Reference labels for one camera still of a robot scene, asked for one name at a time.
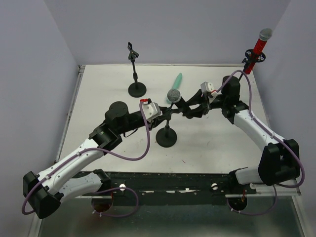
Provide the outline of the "black microphone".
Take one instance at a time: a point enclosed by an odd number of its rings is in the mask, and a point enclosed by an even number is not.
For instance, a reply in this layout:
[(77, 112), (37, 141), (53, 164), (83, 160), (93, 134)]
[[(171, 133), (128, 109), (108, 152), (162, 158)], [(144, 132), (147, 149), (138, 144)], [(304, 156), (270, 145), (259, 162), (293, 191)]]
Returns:
[(178, 109), (181, 109), (182, 112), (187, 112), (190, 110), (187, 102), (182, 98), (181, 92), (178, 89), (172, 88), (167, 93), (168, 100), (176, 105)]

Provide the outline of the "black round-base stand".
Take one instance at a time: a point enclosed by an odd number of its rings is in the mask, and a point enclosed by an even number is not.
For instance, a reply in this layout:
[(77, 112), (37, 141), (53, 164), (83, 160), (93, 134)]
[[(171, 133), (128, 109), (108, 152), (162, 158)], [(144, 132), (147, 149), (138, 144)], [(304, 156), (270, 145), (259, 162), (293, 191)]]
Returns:
[(128, 88), (128, 93), (134, 98), (140, 98), (145, 95), (145, 93), (147, 92), (147, 88), (143, 83), (138, 81), (138, 74), (135, 67), (135, 59), (139, 57), (139, 54), (134, 51), (131, 42), (128, 42), (127, 48), (129, 50), (128, 60), (132, 63), (134, 79), (134, 82)]
[(166, 122), (164, 128), (161, 128), (156, 133), (156, 142), (164, 148), (172, 147), (177, 141), (177, 133), (169, 125), (169, 122)]

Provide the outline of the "teal microphone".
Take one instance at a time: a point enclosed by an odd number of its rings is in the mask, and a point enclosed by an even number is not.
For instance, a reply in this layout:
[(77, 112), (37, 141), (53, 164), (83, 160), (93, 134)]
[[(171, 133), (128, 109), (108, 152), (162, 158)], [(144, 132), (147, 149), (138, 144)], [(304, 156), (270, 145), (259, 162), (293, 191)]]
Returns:
[[(182, 82), (182, 78), (183, 78), (182, 73), (179, 73), (170, 90), (179, 89), (181, 82)], [(166, 96), (166, 103), (171, 104), (171, 102), (168, 99), (168, 96)]]

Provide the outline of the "black tripod shock-mount stand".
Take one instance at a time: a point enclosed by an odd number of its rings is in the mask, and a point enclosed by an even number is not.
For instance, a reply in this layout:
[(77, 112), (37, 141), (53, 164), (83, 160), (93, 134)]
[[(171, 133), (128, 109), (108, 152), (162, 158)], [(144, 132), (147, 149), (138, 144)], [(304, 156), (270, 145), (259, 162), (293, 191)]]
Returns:
[(263, 52), (256, 54), (254, 49), (248, 49), (245, 52), (245, 58), (243, 59), (242, 63), (244, 64), (243, 72), (246, 75), (249, 75), (253, 70), (256, 63), (264, 62), (266, 56)]

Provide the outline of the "red rhinestone microphone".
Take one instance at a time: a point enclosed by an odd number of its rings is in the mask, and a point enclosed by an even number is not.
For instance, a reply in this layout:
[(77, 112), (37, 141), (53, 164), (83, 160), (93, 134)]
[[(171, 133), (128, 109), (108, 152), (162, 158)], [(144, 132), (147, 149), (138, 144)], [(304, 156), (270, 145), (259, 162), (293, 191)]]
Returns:
[(273, 31), (270, 28), (264, 28), (259, 33), (259, 38), (253, 47), (256, 54), (259, 54), (260, 52), (263, 52), (263, 49), (267, 43), (267, 41), (272, 37)]

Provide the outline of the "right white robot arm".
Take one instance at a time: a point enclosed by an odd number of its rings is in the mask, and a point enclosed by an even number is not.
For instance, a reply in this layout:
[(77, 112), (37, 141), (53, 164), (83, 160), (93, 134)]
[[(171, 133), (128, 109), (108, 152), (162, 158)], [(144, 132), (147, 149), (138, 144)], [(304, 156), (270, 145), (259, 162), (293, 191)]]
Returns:
[(208, 82), (202, 83), (200, 90), (185, 102), (184, 116), (200, 118), (213, 109), (221, 109), (222, 115), (241, 129), (262, 152), (257, 166), (233, 171), (239, 184), (281, 186), (285, 181), (304, 178), (298, 143), (274, 133), (254, 115), (250, 103), (241, 101), (238, 78), (225, 76), (219, 89), (214, 89)]

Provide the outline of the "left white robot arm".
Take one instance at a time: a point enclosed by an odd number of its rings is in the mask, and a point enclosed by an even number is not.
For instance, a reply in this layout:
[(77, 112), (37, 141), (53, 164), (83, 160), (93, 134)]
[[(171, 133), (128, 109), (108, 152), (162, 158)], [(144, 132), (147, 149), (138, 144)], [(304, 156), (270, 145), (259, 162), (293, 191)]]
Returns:
[[(104, 121), (96, 127), (84, 142), (61, 161), (39, 172), (28, 172), (23, 177), (23, 195), (25, 197), (21, 212), (24, 215), (35, 213), (40, 219), (54, 213), (67, 199), (88, 193), (99, 193), (105, 183), (103, 175), (92, 173), (83, 180), (74, 178), (83, 168), (102, 158), (112, 155), (122, 160), (139, 161), (149, 152), (150, 131), (160, 125), (172, 114), (182, 109), (161, 107), (150, 99), (142, 99), (139, 110), (130, 113), (123, 101), (112, 103), (105, 113)], [(147, 146), (142, 155), (129, 158), (113, 152), (122, 142), (122, 135), (145, 127)]]

